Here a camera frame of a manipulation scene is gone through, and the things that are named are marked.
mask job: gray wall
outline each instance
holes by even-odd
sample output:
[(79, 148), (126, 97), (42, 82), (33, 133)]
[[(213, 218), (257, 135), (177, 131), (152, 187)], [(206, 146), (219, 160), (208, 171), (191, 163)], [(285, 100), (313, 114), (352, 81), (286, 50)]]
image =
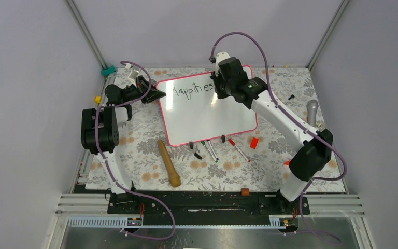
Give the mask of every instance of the gray wall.
[[(306, 66), (341, 0), (75, 0), (107, 63), (210, 66), (216, 40), (232, 31), (253, 36), (270, 65)], [(255, 45), (228, 37), (217, 47), (261, 65)]]
[(40, 248), (101, 82), (64, 1), (0, 1), (0, 248)]
[(312, 75), (377, 248), (398, 248), (398, 1), (351, 1)]

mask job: floral tablecloth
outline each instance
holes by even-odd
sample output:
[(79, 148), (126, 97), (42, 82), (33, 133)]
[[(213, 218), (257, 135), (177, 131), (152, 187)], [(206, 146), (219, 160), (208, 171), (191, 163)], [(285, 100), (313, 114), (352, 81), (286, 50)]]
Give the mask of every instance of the floral tablecloth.
[[(156, 81), (179, 76), (212, 71), (212, 68), (149, 68), (148, 72)], [(254, 68), (254, 75), (266, 81), (266, 71)], [(268, 71), (271, 86), (284, 104), (302, 119), (307, 119), (306, 104), (317, 99), (312, 79), (306, 68), (272, 68)], [(125, 87), (128, 71), (120, 68), (115, 78), (115, 85)], [(295, 152), (286, 139), (264, 118), (258, 116), (256, 130), (231, 135), (240, 149), (251, 162), (245, 161), (227, 141), (212, 140), (219, 161), (215, 163), (206, 149), (198, 143), (204, 159), (194, 156), (189, 145), (170, 147), (164, 130), (161, 109), (158, 101), (143, 105), (132, 105), (133, 118), (119, 125), (121, 161), (132, 176), (133, 183), (140, 190), (204, 190), (204, 191), (275, 191), (289, 177), (290, 170), (284, 162), (290, 160)], [(317, 112), (317, 126), (324, 128), (321, 111)], [(249, 147), (253, 137), (259, 139), (256, 149)], [(176, 171), (182, 184), (173, 188), (168, 182), (167, 171), (158, 151), (157, 140), (162, 139), (167, 145)], [(332, 160), (316, 176), (337, 177), (339, 169), (332, 155)], [(94, 158), (88, 175), (86, 189), (109, 188), (108, 176), (100, 162)], [(315, 181), (309, 192), (345, 192), (342, 181)]]

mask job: table surface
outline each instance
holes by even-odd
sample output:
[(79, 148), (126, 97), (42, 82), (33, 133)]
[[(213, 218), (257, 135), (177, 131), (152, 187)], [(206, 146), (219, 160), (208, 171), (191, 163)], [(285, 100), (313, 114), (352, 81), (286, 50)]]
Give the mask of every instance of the table surface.
[[(152, 79), (160, 81), (179, 76), (187, 76), (212, 68), (149, 68)], [(266, 81), (265, 69), (254, 68), (254, 76)], [(310, 72), (306, 68), (273, 68), (269, 70), (271, 87), (283, 103), (303, 120), (307, 119), (306, 104), (317, 99)], [(129, 85), (128, 71), (119, 68), (115, 85)], [(290, 160), (295, 152), (286, 139), (263, 117), (258, 116), (258, 127), (254, 131), (227, 137), (233, 139), (238, 147), (251, 159), (248, 163), (226, 141), (212, 140), (219, 161), (215, 163), (200, 144), (198, 148), (203, 159), (194, 156), (194, 150), (188, 145), (170, 147), (164, 129), (161, 109), (158, 101), (143, 105), (132, 104), (133, 118), (119, 124), (120, 144), (118, 145), (121, 161), (131, 174), (132, 181), (140, 190), (200, 190), (200, 191), (276, 191), (290, 175), (289, 167), (284, 162)], [(325, 128), (320, 110), (317, 112), (317, 127)], [(256, 149), (249, 147), (253, 137), (259, 139)], [(158, 151), (157, 140), (162, 139), (167, 145), (176, 171), (182, 184), (173, 188)], [(335, 157), (315, 176), (337, 177), (339, 169)], [(108, 176), (100, 162), (93, 158), (86, 183), (86, 189), (109, 188)], [(314, 181), (309, 192), (345, 192), (342, 181)]]

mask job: teal object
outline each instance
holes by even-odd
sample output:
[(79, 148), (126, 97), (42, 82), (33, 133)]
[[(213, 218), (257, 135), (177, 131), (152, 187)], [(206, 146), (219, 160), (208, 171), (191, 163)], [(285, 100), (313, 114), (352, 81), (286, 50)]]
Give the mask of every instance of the teal object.
[(107, 75), (109, 75), (109, 74), (111, 74), (111, 73), (113, 73), (113, 72), (115, 72), (115, 71), (116, 71), (115, 67), (114, 67), (114, 66), (111, 66), (111, 67), (108, 68), (108, 69), (102, 70), (102, 75), (103, 75), (103, 76), (107, 76)]

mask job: marker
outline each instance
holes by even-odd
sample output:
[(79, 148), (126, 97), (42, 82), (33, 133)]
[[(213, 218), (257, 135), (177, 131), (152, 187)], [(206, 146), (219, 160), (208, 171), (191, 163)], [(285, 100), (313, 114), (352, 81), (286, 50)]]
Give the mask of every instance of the marker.
[(228, 139), (228, 141), (230, 141), (230, 143), (234, 146), (234, 148), (237, 149), (237, 151), (241, 154), (241, 156), (242, 156), (245, 160), (247, 160), (248, 162), (251, 162), (251, 160), (249, 160), (249, 159), (245, 156), (245, 154), (239, 149), (239, 147), (237, 147), (236, 143), (235, 143), (232, 139)]
[(216, 151), (214, 150), (214, 148), (211, 145), (210, 140), (207, 140), (208, 146), (210, 146), (211, 152), (214, 154), (214, 157), (219, 160), (219, 158), (217, 157)]
[(211, 155), (211, 157), (213, 158), (213, 160), (215, 162), (217, 162), (217, 158), (213, 155), (213, 153), (211, 152), (211, 150), (205, 145), (204, 141), (201, 141), (202, 145), (205, 147), (205, 149), (208, 151), (208, 153)]

